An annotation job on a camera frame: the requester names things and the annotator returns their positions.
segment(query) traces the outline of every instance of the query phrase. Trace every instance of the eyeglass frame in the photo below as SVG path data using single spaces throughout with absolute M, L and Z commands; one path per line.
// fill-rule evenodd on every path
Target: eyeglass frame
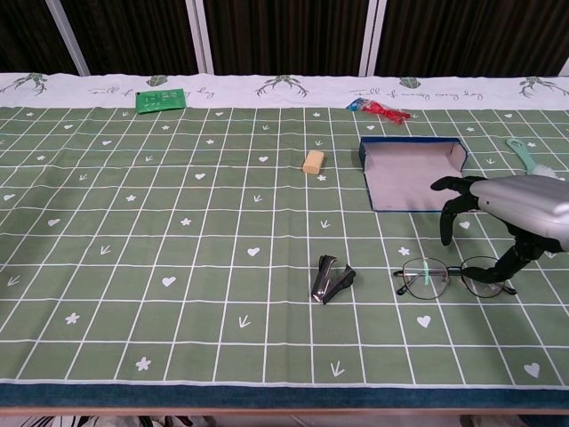
M 475 297 L 477 298 L 494 298 L 496 296 L 498 296 L 499 294 L 501 294 L 502 292 L 506 292 L 507 294 L 510 295 L 515 295 L 517 294 L 517 290 L 514 289 L 513 287 L 507 286 L 505 283 L 502 284 L 498 284 L 495 283 L 493 285 L 498 286 L 500 288 L 500 291 L 496 294 L 496 295 L 491 295 L 491 296 L 482 296 L 482 295 L 478 295 L 475 294 L 474 291 L 472 289 L 470 289 L 470 286 L 467 285 L 467 282 L 464 280 L 464 275 L 462 274 L 462 271 L 464 270 L 463 266 L 466 262 L 475 259 L 475 258 L 489 258 L 492 260 L 495 260 L 495 258 L 493 258 L 492 256 L 472 256 L 470 258 L 468 258 L 467 260 L 464 260 L 462 262 L 462 264 L 460 266 L 448 266 L 446 265 L 444 262 L 442 262 L 441 260 L 438 260 L 437 258 L 413 258 L 412 260 L 407 261 L 405 264 L 403 264 L 403 267 L 401 270 L 396 270 L 393 272 L 393 276 L 396 278 L 403 278 L 403 286 L 399 287 L 399 289 L 396 290 L 396 294 L 401 296 L 404 295 L 407 291 L 409 291 L 409 294 L 411 294 L 414 298 L 417 298 L 419 300 L 425 300 L 425 301 L 429 301 L 429 300 L 436 300 L 436 298 L 439 298 L 442 294 L 445 293 L 446 288 L 448 287 L 448 285 L 451 283 L 451 280 L 449 279 L 445 285 L 445 288 L 443 289 L 443 291 L 439 294 L 439 295 L 435 295 L 432 298 L 424 298 L 424 297 L 420 297 L 417 296 L 413 293 L 413 291 L 411 290 L 410 286 L 413 284 L 413 281 L 416 280 L 418 277 L 420 277 L 420 274 L 415 274 L 413 276 L 413 278 L 411 279 L 411 283 L 407 283 L 407 280 L 405 280 L 405 265 L 407 265 L 409 262 L 414 262 L 414 261 L 418 261 L 418 260 L 431 260 L 431 261 L 436 261 L 436 262 L 440 262 L 441 265 L 445 266 L 446 268 L 446 275 L 450 278 L 452 276 L 461 276 L 462 279 L 462 283 L 464 284 L 464 286 L 469 290 L 469 292 L 471 294 L 473 294 Z

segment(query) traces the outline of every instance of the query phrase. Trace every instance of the beige eraser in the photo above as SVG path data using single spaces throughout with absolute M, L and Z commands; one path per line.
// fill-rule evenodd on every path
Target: beige eraser
M 306 156 L 306 160 L 304 160 L 302 171 L 304 171 L 304 173 L 318 175 L 320 173 L 320 167 L 322 167 L 322 162 L 324 162 L 324 152 L 312 149 Z

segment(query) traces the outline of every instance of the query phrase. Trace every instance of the black staple remover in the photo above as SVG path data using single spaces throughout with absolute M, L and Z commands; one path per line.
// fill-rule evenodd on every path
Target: black staple remover
M 331 255 L 321 255 L 318 262 L 318 274 L 312 286 L 312 296 L 318 302 L 327 304 L 340 290 L 350 287 L 354 283 L 356 272 L 346 264 L 346 269 L 332 279 L 330 271 L 338 258 Z

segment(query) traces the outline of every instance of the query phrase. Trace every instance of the floor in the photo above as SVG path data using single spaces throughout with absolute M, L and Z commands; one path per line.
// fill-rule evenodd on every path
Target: floor
M 78 418 L 57 417 L 46 423 L 40 417 L 2 417 L 0 427 L 73 427 Z M 196 427 L 525 427 L 515 416 L 396 416 L 396 415 L 303 415 L 303 416 L 216 416 L 208 423 L 201 417 L 191 417 Z M 164 418 L 153 418 L 153 427 L 164 425 Z M 174 418 L 173 427 L 183 423 Z M 107 417 L 84 427 L 140 427 L 137 417 Z

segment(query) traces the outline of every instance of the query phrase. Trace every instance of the dark curtain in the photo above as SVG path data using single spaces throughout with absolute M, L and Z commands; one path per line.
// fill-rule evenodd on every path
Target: dark curtain
M 388 0 L 376 76 L 556 76 L 569 0 Z
M 197 73 L 184 0 L 62 0 L 92 74 Z
M 215 74 L 357 76 L 367 0 L 205 0 Z
M 0 2 L 0 72 L 77 70 L 45 0 Z

